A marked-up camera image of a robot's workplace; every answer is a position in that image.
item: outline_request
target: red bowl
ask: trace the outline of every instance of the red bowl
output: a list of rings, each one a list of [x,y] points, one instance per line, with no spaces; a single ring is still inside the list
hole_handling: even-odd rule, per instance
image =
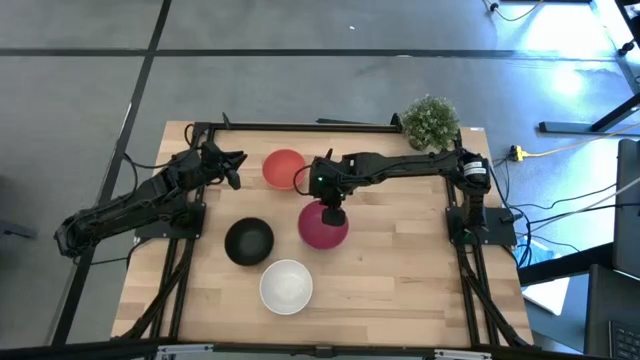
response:
[[[302,155],[291,149],[276,150],[262,163],[262,176],[267,183],[278,190],[293,189],[293,176],[304,167]],[[302,184],[304,171],[298,174],[296,185]]]

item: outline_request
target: floor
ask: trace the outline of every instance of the floor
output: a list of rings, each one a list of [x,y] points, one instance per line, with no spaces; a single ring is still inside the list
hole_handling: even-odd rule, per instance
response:
[[[146,49],[161,5],[3,0],[0,48]],[[516,16],[530,6],[505,3],[500,9]],[[537,124],[592,122],[633,94],[634,59],[640,55],[616,59],[614,44],[628,35],[607,25],[619,20],[610,10],[610,0],[550,3],[523,20],[505,22],[489,14],[482,0],[176,0],[160,49],[463,51],[420,58],[157,57],[127,152],[138,162],[153,162],[168,120],[220,120],[225,111],[238,122],[325,117],[386,123],[425,94],[449,98],[463,126],[486,128],[494,158],[512,144],[529,152],[572,144],[582,138],[543,135]],[[0,348],[49,342],[72,268],[58,255],[52,234],[65,216],[95,202],[142,62],[124,56],[0,56],[0,218],[38,231],[36,239],[0,242]],[[511,165],[509,201],[548,205],[613,184],[617,140]],[[114,194],[131,185],[131,172],[123,167]],[[539,219],[589,203],[527,214]],[[613,212],[602,210],[538,234],[585,249],[611,241],[612,226]],[[95,259],[123,256],[131,240],[124,234],[104,241]],[[124,274],[122,263],[92,268],[70,341],[109,337]]]

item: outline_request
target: wooden table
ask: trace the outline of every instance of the wooden table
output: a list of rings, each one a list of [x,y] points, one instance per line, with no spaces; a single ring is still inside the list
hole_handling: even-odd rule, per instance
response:
[[[157,163],[187,147],[186,124],[167,123]],[[244,150],[249,157],[239,171],[242,189],[233,191],[223,184],[205,191],[207,220],[195,245],[180,340],[469,346],[457,259],[446,228],[443,178],[391,179],[358,188],[344,203],[348,237],[329,251],[311,249],[298,235],[298,214],[312,198],[273,190],[262,178],[262,161],[276,149],[294,149],[308,162],[329,147],[334,159],[361,151],[415,153],[401,135],[223,130],[216,132],[215,142],[224,151]],[[489,156],[483,129],[463,128],[462,143]],[[500,205],[495,186],[485,202]],[[233,264],[224,251],[227,230],[244,217],[264,219],[275,233],[271,255],[254,267]],[[154,240],[134,253],[113,335],[128,330],[156,295],[167,244]],[[513,259],[497,246],[485,246],[484,254],[495,303],[520,336],[532,341]],[[269,312],[258,292],[262,272],[280,259],[300,261],[314,281],[308,307],[292,316]],[[486,342],[482,306],[475,300],[481,339]],[[168,332],[172,309],[169,299],[161,334]]]

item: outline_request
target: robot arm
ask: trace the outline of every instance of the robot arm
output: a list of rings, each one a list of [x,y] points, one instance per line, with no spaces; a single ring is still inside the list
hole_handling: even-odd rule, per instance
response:
[[[465,149],[396,157],[362,152],[344,155],[340,162],[331,161],[331,154],[329,150],[324,158],[316,157],[309,175],[309,195],[327,206],[322,214],[325,224],[344,224],[345,214],[340,206],[357,187],[390,178],[440,175],[465,195],[465,227],[486,225],[483,201],[491,181],[488,161],[478,154]]]
[[[246,158],[242,151],[222,152],[212,141],[201,145],[200,154],[193,148],[174,155],[167,167],[134,191],[65,219],[54,235],[60,254],[82,255],[104,238],[156,221],[188,223],[187,193],[225,178],[239,189],[237,170]]]

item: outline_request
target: yellow cable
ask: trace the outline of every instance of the yellow cable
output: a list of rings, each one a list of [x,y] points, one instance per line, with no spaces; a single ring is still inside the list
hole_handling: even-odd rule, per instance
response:
[[[553,150],[549,150],[549,151],[545,151],[545,152],[543,152],[543,153],[539,153],[539,154],[535,154],[535,153],[528,153],[528,152],[526,152],[526,151],[522,151],[522,157],[541,157],[541,156],[547,156],[547,155],[555,154],[555,153],[560,152],[560,151],[565,151],[565,150],[573,149],[573,148],[575,148],[575,147],[578,147],[578,146],[580,146],[580,145],[584,145],[584,144],[590,143],[590,142],[592,142],[592,141],[606,139],[606,138],[608,138],[608,137],[611,137],[611,136],[613,136],[613,135],[620,134],[621,132],[627,131],[627,130],[629,130],[629,129],[631,129],[631,128],[634,128],[634,127],[636,127],[636,126],[640,126],[640,122],[639,122],[639,123],[637,123],[637,124],[633,124],[633,125],[627,126],[626,128],[624,128],[624,129],[622,129],[622,130],[618,130],[618,131],[616,131],[616,132],[612,132],[611,134],[607,134],[607,135],[599,136],[599,137],[594,138],[594,139],[589,139],[589,140],[585,140],[585,141],[580,141],[580,142],[575,143],[575,144],[572,144],[572,145],[563,146],[563,147],[560,147],[560,148],[557,148],[557,149],[553,149]]]
[[[484,0],[484,2],[485,2],[485,4],[486,4],[486,5],[488,5],[487,9],[489,9],[489,10],[490,10],[491,2],[490,2],[489,0]],[[498,15],[500,15],[500,17],[501,17],[502,19],[504,19],[504,20],[506,20],[506,21],[518,21],[518,20],[522,19],[523,17],[525,17],[525,16],[527,16],[527,15],[531,14],[531,12],[533,12],[533,10],[535,10],[535,9],[536,9],[538,6],[540,6],[540,4],[542,4],[543,2],[544,2],[544,0],[540,0],[540,1],[538,1],[538,3],[537,3],[537,4],[535,4],[531,9],[529,9],[529,11],[527,11],[526,13],[524,13],[524,14],[522,14],[522,15],[518,16],[517,18],[513,18],[513,19],[509,19],[509,18],[505,17],[505,16],[500,12],[500,10],[498,10],[498,8],[496,8],[494,11],[495,11]]]

